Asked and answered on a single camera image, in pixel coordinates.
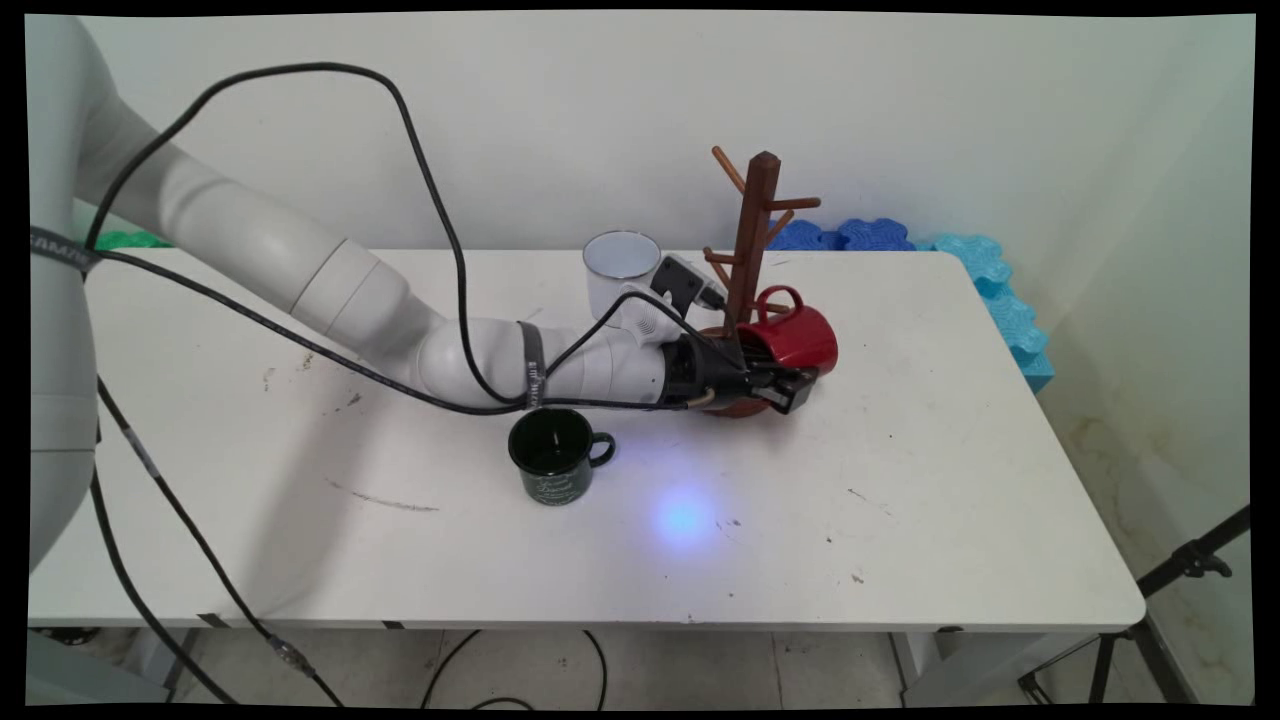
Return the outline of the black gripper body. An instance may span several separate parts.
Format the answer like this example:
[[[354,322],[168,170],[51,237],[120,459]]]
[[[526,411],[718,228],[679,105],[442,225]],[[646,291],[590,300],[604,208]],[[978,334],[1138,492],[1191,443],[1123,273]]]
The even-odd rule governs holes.
[[[699,407],[719,411],[749,396],[750,375],[741,346],[733,340],[682,334],[659,348],[666,372],[660,404],[692,407],[712,393]]]

